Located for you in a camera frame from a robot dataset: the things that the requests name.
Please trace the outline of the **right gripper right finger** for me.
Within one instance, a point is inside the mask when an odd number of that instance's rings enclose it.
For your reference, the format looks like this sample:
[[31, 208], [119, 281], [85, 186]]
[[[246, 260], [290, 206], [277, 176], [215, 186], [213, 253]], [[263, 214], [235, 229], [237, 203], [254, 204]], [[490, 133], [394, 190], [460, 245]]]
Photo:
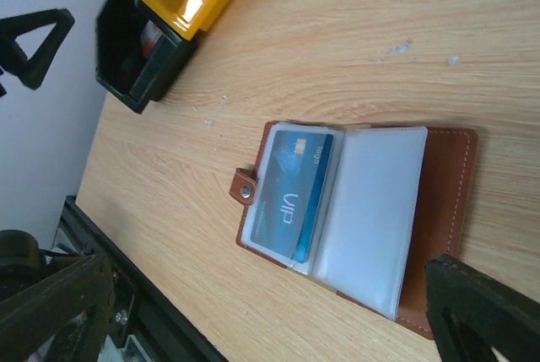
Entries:
[[443, 254], [425, 265], [427, 317], [443, 361], [539, 360], [539, 304]]

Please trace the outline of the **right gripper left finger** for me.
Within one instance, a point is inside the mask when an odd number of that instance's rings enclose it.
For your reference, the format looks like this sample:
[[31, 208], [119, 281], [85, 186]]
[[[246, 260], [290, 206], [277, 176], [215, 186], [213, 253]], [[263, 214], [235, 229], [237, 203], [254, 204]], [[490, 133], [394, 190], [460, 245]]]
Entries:
[[115, 293], [105, 255], [82, 257], [1, 303], [1, 360], [24, 361], [73, 319], [86, 315], [68, 361], [96, 361]]

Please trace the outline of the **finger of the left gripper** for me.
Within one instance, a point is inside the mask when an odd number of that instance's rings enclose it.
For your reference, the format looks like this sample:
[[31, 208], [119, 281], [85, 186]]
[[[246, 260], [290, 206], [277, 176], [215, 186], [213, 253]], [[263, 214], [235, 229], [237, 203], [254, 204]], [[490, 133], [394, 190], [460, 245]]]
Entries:
[[[38, 89], [75, 19], [66, 8], [41, 10], [1, 19], [1, 74], [9, 73], [29, 89]], [[17, 39], [51, 25], [49, 33], [28, 56]]]

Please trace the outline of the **white red card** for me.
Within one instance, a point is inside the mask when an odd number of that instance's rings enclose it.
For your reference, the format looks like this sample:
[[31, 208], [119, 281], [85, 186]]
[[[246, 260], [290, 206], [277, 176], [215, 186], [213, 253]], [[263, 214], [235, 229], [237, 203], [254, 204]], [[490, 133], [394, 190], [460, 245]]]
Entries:
[[159, 27], [152, 21], [148, 21], [143, 27], [140, 40], [142, 45], [142, 52], [145, 58], [148, 58], [154, 49], [157, 41], [161, 37], [162, 32]]

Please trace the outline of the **brown leather card holder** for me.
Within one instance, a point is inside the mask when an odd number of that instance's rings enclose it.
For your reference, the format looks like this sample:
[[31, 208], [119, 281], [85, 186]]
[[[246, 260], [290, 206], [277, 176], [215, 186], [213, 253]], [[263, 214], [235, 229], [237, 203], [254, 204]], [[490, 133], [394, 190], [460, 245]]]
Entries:
[[[249, 240], [278, 130], [334, 136], [305, 263]], [[230, 185], [243, 206], [236, 242], [430, 339], [424, 267], [459, 252], [477, 151], [470, 128], [269, 122], [255, 164], [237, 169]]]

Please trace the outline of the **blue vip card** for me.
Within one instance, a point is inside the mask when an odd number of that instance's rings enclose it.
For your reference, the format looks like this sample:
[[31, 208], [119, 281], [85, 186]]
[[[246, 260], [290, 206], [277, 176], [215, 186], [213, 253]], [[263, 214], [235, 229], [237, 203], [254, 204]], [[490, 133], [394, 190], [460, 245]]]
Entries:
[[250, 243], [307, 262], [333, 142], [328, 132], [275, 132]]

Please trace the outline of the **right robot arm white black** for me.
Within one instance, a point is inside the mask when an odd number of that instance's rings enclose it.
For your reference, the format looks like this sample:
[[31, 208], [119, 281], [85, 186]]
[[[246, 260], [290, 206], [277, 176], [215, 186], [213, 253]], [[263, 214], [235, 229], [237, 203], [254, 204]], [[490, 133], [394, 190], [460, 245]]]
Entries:
[[[1, 359], [26, 361], [68, 334], [59, 361], [96, 361], [114, 300], [105, 255], [39, 248], [20, 230], [1, 233]], [[448, 255], [425, 266], [427, 317], [443, 361], [539, 359], [539, 304]]]

